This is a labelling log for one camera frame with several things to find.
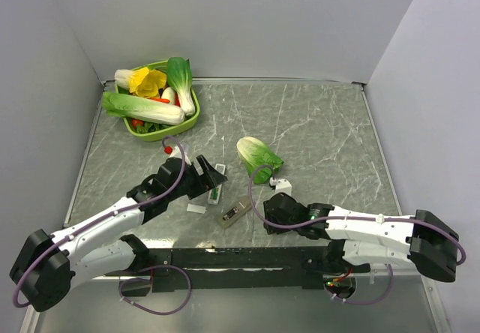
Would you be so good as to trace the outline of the long white remote control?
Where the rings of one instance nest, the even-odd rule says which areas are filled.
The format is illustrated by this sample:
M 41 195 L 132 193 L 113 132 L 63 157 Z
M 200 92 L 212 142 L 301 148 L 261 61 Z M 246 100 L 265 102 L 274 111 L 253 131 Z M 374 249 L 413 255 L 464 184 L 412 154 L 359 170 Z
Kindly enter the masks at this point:
M 226 165 L 225 165 L 225 164 L 222 164 L 222 163 L 216 163 L 216 164 L 215 164 L 215 169 L 216 169 L 219 173 L 221 173 L 221 174 L 223 175 L 223 174 L 226 172 Z M 214 202 L 214 201 L 211 201 L 211 200 L 209 199 L 209 195 L 210 195 L 210 192 L 211 192 L 211 190 L 212 190 L 212 189 L 211 189 L 210 192 L 209 192 L 209 194 L 208 194 L 208 198 L 207 198 L 207 202 L 208 202 L 208 204 L 210 204 L 210 205 L 217 205 L 217 204 L 219 203 L 219 200 L 220 200 L 222 184 L 218 185 L 218 186 L 215 187 L 215 188 L 218 188 L 218 198 L 217 198 L 217 200 L 216 200 L 215 202 Z

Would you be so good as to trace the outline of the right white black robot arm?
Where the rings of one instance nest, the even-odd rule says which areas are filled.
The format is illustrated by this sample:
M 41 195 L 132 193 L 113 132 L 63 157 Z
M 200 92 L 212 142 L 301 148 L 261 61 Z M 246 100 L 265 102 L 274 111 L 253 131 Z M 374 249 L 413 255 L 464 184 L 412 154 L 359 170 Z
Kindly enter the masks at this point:
M 452 283 L 466 260 L 459 235 L 427 210 L 402 216 L 368 214 L 324 203 L 302 205 L 286 193 L 264 201 L 263 209 L 270 234 L 295 231 L 307 239 L 328 240 L 328 265 L 336 272 L 385 264 L 415 267 L 427 278 Z

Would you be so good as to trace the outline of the white battery cover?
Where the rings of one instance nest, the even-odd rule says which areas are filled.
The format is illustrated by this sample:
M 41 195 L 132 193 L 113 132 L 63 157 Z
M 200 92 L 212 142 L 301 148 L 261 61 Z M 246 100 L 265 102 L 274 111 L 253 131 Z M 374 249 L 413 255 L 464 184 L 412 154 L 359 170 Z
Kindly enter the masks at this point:
M 206 213 L 206 207 L 201 205 L 188 204 L 187 212 L 203 215 Z

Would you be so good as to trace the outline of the white universal AC remote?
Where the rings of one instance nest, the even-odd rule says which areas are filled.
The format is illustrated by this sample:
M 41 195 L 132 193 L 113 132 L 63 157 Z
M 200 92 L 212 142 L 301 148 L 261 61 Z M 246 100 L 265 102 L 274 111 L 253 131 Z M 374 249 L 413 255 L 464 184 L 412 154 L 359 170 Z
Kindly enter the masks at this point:
M 251 207 L 250 198 L 247 195 L 241 196 L 230 208 L 217 217 L 217 222 L 223 229 L 229 228 L 245 216 L 251 210 Z

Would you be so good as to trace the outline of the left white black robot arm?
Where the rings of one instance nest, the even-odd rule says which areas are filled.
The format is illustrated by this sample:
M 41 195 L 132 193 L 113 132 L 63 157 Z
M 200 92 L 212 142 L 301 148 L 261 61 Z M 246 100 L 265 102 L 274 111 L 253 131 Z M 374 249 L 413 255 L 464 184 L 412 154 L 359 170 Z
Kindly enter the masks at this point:
M 158 171 L 145 178 L 104 211 L 66 229 L 38 229 L 25 240 L 11 270 L 12 302 L 47 311 L 73 288 L 110 272 L 144 272 L 149 249 L 128 230 L 167 211 L 180 197 L 201 196 L 227 181 L 202 155 L 199 166 L 170 155 Z

